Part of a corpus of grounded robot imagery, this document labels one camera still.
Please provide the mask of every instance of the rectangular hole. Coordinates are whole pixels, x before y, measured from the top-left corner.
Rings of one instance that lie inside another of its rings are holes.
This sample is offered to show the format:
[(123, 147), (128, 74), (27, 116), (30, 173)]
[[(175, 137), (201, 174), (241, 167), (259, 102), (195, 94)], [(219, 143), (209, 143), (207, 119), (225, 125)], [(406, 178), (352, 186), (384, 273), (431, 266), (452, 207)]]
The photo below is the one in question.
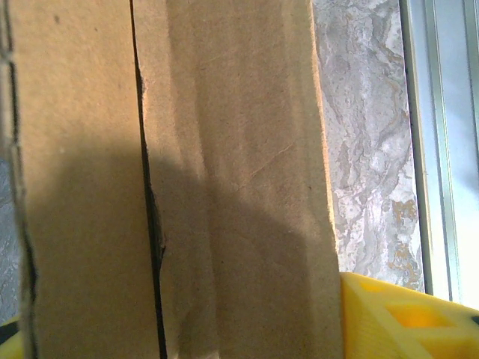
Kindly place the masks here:
[(389, 313), (407, 328), (437, 328), (453, 326), (434, 309), (417, 304), (396, 304), (387, 306)]

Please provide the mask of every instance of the yellow plastic part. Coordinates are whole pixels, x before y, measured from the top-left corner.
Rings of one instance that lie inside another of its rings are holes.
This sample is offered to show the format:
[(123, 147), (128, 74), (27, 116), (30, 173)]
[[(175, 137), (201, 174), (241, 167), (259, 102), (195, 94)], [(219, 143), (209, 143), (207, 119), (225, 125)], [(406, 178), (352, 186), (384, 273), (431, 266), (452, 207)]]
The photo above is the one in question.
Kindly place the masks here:
[(479, 358), (479, 312), (341, 273), (346, 359)]
[[(15, 316), (3, 325), (18, 321)], [(23, 359), (22, 333), (18, 332), (0, 345), (0, 359)]]

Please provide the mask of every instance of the cardboard box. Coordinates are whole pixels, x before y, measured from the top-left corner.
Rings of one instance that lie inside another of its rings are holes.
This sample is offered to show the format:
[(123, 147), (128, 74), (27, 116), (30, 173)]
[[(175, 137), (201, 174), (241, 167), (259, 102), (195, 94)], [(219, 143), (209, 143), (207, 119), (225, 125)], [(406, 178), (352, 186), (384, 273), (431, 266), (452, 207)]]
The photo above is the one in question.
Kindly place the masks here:
[(30, 358), (341, 358), (309, 2), (2, 10)]

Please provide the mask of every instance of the marble surface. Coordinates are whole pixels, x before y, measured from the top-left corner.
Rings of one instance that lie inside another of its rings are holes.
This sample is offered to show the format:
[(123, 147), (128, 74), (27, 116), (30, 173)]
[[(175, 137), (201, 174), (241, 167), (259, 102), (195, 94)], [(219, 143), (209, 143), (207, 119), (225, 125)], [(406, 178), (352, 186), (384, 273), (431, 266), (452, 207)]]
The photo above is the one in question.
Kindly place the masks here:
[(341, 271), (424, 290), (398, 0), (314, 0)]
[(0, 323), (18, 311), (19, 252), (8, 166), (0, 159)]

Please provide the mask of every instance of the cardboard edge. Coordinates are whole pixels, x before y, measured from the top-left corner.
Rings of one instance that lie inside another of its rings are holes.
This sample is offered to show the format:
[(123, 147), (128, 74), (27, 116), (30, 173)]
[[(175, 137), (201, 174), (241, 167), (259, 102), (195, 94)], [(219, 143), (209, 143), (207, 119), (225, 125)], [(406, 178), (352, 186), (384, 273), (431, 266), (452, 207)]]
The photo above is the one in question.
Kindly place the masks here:
[(19, 145), (19, 112), (16, 92), (16, 68), (13, 62), (13, 42), (8, 0), (0, 1), (0, 158), (10, 165), (10, 181), (15, 209), (15, 221), (22, 260), (20, 263), (20, 321), (26, 358), (36, 358), (33, 331), (33, 303), (36, 273), (33, 248), (28, 239), (24, 213), (21, 148)]

